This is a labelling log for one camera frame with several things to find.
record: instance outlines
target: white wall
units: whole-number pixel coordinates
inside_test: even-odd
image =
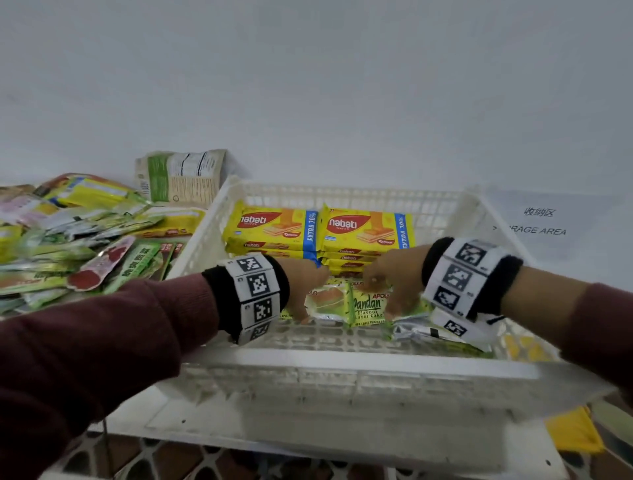
[[[229,148],[304,184],[626,191],[630,0],[0,4],[0,183]]]

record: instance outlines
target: maroon sleeve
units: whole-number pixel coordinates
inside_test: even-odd
[[[589,286],[570,319],[561,356],[633,393],[633,293]]]
[[[91,422],[176,376],[217,324],[200,274],[0,322],[0,478],[37,478]]]

